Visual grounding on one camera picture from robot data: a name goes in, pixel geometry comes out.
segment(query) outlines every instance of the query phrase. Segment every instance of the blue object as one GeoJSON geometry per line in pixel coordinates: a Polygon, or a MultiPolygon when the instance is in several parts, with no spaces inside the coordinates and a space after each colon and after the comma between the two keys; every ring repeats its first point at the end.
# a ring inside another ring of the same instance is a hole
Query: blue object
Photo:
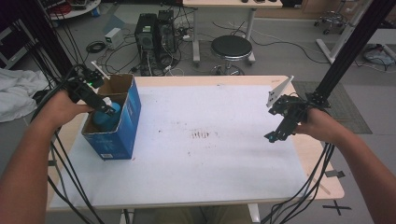
{"type": "Polygon", "coordinates": [[[108,114],[100,111],[95,111],[95,113],[93,114],[93,123],[96,124],[99,130],[103,133],[115,131],[120,121],[120,105],[112,102],[111,107],[116,110],[113,116],[109,116],[108,114]]]}

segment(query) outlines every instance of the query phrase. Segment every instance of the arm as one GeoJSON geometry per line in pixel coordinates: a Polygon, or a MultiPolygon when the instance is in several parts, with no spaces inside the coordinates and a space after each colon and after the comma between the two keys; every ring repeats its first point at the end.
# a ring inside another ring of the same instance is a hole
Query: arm
{"type": "Polygon", "coordinates": [[[28,126],[0,179],[1,223],[45,222],[51,137],[75,115],[89,111],[60,91],[28,126]]]}
{"type": "Polygon", "coordinates": [[[299,125],[295,132],[336,145],[355,177],[373,221],[396,220],[396,177],[356,134],[317,109],[308,110],[308,122],[299,125]]]}

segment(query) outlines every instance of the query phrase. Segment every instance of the forearm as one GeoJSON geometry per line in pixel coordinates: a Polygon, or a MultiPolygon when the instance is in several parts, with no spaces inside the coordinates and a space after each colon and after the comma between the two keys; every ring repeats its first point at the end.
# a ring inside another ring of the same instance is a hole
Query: forearm
{"type": "Polygon", "coordinates": [[[396,178],[354,133],[345,131],[336,145],[361,190],[375,223],[396,220],[396,178]]]}
{"type": "Polygon", "coordinates": [[[32,123],[26,130],[0,180],[2,222],[44,223],[53,131],[45,122],[32,123]]]}

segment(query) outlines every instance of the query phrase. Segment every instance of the black pole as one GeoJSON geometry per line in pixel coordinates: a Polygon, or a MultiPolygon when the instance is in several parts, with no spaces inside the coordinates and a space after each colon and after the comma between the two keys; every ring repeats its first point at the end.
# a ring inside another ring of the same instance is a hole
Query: black pole
{"type": "Polygon", "coordinates": [[[354,32],[336,56],[326,76],[315,89],[311,99],[314,104],[323,105],[327,98],[329,98],[332,90],[341,80],[349,66],[395,5],[396,0],[373,0],[354,32]]]}

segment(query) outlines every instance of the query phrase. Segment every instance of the computer tower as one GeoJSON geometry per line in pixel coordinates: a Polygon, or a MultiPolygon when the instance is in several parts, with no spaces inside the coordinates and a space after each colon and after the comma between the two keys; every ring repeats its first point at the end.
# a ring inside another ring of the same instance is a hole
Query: computer tower
{"type": "Polygon", "coordinates": [[[134,30],[134,38],[139,51],[141,76],[152,76],[151,66],[160,62],[161,54],[157,14],[140,14],[134,30]]]}
{"type": "Polygon", "coordinates": [[[162,52],[175,53],[177,50],[174,20],[173,10],[160,10],[158,12],[158,28],[163,46],[162,52]]]}

